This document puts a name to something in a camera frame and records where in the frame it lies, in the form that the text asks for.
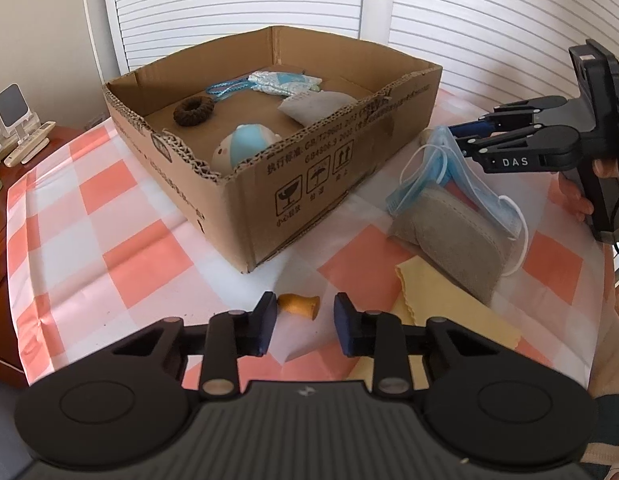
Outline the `small orange toy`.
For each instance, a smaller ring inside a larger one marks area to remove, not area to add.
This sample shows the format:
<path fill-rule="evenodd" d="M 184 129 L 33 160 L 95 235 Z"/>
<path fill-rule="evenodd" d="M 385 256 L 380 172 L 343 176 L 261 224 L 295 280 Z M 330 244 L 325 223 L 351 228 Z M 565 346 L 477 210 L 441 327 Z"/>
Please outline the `small orange toy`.
<path fill-rule="evenodd" d="M 278 307 L 284 312 L 300 315 L 314 321 L 320 309 L 319 296 L 301 296 L 296 294 L 282 294 L 278 297 Z"/>

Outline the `blue surgical mask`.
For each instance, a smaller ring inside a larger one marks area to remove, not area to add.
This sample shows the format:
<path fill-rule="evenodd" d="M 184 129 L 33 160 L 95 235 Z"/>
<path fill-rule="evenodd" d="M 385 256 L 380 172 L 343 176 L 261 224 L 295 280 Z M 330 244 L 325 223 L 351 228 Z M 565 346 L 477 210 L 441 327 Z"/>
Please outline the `blue surgical mask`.
<path fill-rule="evenodd" d="M 530 246 L 530 229 L 519 205 L 507 195 L 497 195 L 468 165 L 451 129 L 445 126 L 427 130 L 427 139 L 411 154 L 398 178 L 398 186 L 387 196 L 387 211 L 396 217 L 416 203 L 428 183 L 441 186 L 453 181 L 489 220 L 503 228 L 508 240 L 521 245 L 521 252 L 510 269 L 501 275 L 515 274 Z"/>

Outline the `grey fabric pouch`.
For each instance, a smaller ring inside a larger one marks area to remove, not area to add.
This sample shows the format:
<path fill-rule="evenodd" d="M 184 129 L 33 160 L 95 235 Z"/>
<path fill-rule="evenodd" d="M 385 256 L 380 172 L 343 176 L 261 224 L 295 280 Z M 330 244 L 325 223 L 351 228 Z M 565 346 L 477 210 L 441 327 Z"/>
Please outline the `grey fabric pouch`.
<path fill-rule="evenodd" d="M 357 99 L 338 91 L 306 91 L 288 96 L 278 106 L 279 112 L 307 127 L 331 116 Z"/>
<path fill-rule="evenodd" d="M 393 220 L 390 234 L 420 247 L 482 304 L 492 300 L 513 249 L 506 231 L 435 183 Z"/>

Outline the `blue round plush toy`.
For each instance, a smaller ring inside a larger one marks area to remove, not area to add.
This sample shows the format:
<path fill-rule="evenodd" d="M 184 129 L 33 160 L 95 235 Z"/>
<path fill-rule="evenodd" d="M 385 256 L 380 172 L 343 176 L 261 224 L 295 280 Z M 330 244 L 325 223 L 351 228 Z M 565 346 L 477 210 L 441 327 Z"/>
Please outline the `blue round plush toy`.
<path fill-rule="evenodd" d="M 259 124 L 239 125 L 215 148 L 210 168 L 218 174 L 231 174 L 241 162 L 254 157 L 282 140 L 279 134 Z"/>

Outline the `brown hair scrunchie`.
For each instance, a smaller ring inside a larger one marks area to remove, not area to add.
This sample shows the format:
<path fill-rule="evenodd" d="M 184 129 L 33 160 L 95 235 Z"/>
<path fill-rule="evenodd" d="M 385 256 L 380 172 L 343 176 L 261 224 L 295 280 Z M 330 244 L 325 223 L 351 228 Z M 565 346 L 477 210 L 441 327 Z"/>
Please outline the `brown hair scrunchie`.
<path fill-rule="evenodd" d="M 214 101 L 210 96 L 191 96 L 175 107 L 173 119 L 180 127 L 195 127 L 206 122 L 213 110 Z"/>

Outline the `patterned sachet with blue tassel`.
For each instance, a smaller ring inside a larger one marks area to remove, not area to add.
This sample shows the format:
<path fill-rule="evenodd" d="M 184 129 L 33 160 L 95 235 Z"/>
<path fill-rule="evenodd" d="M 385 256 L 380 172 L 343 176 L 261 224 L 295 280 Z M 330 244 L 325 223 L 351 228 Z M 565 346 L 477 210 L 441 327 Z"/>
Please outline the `patterned sachet with blue tassel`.
<path fill-rule="evenodd" d="M 257 70 L 247 76 L 211 84 L 206 88 L 206 94 L 215 102 L 246 90 L 288 98 L 303 92 L 319 91 L 322 83 L 323 79 L 305 74 Z"/>

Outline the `yellow cloth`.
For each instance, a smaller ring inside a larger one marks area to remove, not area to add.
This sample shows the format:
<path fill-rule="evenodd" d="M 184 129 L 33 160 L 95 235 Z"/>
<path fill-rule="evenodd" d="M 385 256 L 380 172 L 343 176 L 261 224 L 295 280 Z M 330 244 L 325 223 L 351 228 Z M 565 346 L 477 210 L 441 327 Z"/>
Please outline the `yellow cloth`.
<path fill-rule="evenodd" d="M 432 316 L 443 316 L 512 350 L 522 342 L 517 328 L 419 256 L 376 264 L 370 270 L 357 264 L 334 274 L 330 281 L 347 292 L 358 309 L 389 312 L 407 325 L 423 325 Z"/>

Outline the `brown cardboard box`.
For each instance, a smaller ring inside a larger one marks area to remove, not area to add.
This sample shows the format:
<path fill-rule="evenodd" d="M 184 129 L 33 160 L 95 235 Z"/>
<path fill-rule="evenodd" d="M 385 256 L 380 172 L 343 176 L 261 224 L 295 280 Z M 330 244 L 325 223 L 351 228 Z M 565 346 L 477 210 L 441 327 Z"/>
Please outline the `brown cardboard box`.
<path fill-rule="evenodd" d="M 246 90 L 216 102 L 201 125 L 174 122 L 184 99 L 257 70 L 319 77 L 323 90 L 357 102 L 303 127 L 279 112 L 278 96 Z M 439 65 L 381 44 L 272 26 L 168 55 L 107 82 L 104 99 L 142 166 L 213 247 L 248 273 L 429 125 L 441 76 Z M 249 124 L 282 140 L 231 174 L 213 171 L 215 148 Z"/>

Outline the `wooden nightstand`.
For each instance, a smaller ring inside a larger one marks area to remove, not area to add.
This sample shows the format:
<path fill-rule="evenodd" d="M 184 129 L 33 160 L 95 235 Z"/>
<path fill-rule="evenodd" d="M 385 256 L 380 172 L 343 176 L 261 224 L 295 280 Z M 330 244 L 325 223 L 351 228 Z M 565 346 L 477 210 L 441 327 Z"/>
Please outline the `wooden nightstand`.
<path fill-rule="evenodd" d="M 36 155 L 26 165 L 7 168 L 0 164 L 0 382 L 16 389 L 23 389 L 28 382 L 18 356 L 17 336 L 11 322 L 7 282 L 7 188 L 16 183 L 29 170 L 33 169 L 49 153 L 68 144 L 82 131 L 57 126 L 49 136 L 50 143 L 44 151 Z"/>

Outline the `white remote control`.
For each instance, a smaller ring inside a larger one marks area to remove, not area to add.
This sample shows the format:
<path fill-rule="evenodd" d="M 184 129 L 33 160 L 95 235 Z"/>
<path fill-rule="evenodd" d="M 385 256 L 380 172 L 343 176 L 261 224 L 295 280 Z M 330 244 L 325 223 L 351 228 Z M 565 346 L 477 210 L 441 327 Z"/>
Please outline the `white remote control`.
<path fill-rule="evenodd" d="M 55 122 L 43 122 L 36 130 L 27 133 L 23 124 L 16 125 L 14 131 L 18 136 L 17 147 L 4 159 L 8 168 L 26 164 L 49 143 L 49 133 L 54 130 Z"/>

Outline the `white phone stand with phone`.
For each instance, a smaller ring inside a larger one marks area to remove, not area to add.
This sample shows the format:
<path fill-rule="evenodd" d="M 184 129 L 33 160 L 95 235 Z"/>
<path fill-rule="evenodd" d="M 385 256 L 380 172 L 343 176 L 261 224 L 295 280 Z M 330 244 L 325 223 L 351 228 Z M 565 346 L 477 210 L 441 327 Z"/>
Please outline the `white phone stand with phone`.
<path fill-rule="evenodd" d="M 40 126 L 40 118 L 30 109 L 15 82 L 0 92 L 0 123 L 8 136 L 17 137 L 18 144 Z"/>

